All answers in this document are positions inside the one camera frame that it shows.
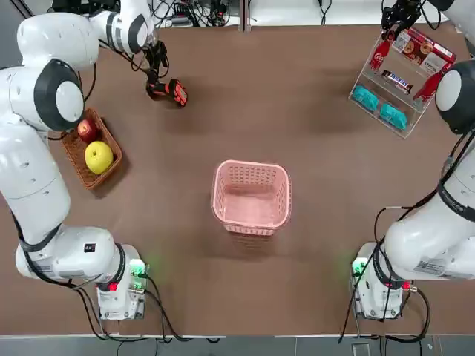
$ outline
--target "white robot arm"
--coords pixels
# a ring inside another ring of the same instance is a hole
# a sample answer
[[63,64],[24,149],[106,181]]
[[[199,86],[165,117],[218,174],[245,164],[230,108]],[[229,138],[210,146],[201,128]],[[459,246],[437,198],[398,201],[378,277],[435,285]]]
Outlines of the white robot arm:
[[[475,2],[429,1],[469,40],[475,39]],[[474,94],[475,61],[455,64],[439,83],[436,106],[455,134],[470,136],[475,129]],[[468,146],[452,171],[427,204],[390,226],[381,246],[361,247],[353,262],[353,281],[361,276],[357,313],[371,319],[398,317],[404,281],[475,278],[475,145]]]
[[146,0],[123,0],[120,14],[103,11],[87,19],[49,13],[20,24],[22,66],[0,71],[0,192],[19,233],[21,274],[94,281],[102,318],[134,319],[143,315],[137,274],[145,272],[144,263],[105,229],[62,224],[71,199],[48,150],[48,131],[75,128],[83,117],[75,70],[95,63],[98,39],[129,54],[154,46]]

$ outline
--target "brown table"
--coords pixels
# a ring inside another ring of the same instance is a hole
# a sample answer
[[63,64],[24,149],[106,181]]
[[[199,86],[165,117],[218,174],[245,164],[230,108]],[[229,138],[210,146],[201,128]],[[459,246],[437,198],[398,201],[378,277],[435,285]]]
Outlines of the brown table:
[[[134,245],[179,333],[338,334],[350,263],[372,240],[376,212],[432,189],[456,140],[433,105],[403,140],[347,100],[377,33],[371,26],[164,30],[168,77],[189,91],[182,110],[152,102],[144,76],[103,51],[88,104],[105,117],[125,161],[92,194],[51,143],[71,194],[66,223],[102,226]],[[451,26],[430,34],[468,57]],[[270,241],[233,240],[211,213],[214,169],[230,158],[276,162],[292,178],[292,218]],[[395,217],[382,219],[381,232]],[[90,334],[74,293],[19,275],[5,204],[0,219],[0,334]],[[418,286],[432,305],[430,333],[475,333],[467,312],[475,283]],[[386,332],[420,330],[422,304],[411,299]],[[159,334],[157,307],[147,309],[145,321],[121,323],[120,333]],[[351,317],[347,331],[355,330]],[[366,322],[361,331],[383,329]]]

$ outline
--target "wicker basket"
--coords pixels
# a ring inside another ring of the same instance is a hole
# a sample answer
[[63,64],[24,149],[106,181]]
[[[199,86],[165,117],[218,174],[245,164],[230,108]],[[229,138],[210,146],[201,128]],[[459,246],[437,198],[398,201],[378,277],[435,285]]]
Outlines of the wicker basket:
[[104,182],[105,179],[117,168],[122,160],[122,150],[95,110],[90,108],[86,109],[85,117],[90,117],[95,121],[97,128],[99,129],[97,141],[105,142],[114,154],[114,161],[108,170],[102,174],[94,174],[89,170],[84,159],[84,152],[88,144],[81,140],[77,130],[71,131],[62,139],[62,145],[66,150],[69,160],[73,163],[74,169],[76,169],[81,183],[86,189],[90,190]]

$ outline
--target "apple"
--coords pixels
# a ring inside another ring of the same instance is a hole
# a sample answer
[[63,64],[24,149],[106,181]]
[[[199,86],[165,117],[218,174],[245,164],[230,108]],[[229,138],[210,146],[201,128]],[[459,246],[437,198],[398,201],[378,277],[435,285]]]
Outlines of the apple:
[[82,141],[91,143],[96,140],[99,130],[97,129],[95,121],[88,117],[77,125],[77,133]]
[[102,174],[110,167],[114,154],[107,144],[94,141],[86,147],[84,154],[86,165],[95,174]]

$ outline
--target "yellow apple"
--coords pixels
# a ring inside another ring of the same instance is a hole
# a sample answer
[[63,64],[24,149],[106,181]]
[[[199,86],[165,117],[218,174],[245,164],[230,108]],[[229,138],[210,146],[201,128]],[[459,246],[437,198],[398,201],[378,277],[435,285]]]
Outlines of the yellow apple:
[[104,142],[94,141],[87,146],[84,158],[91,172],[101,174],[112,164],[114,154]]

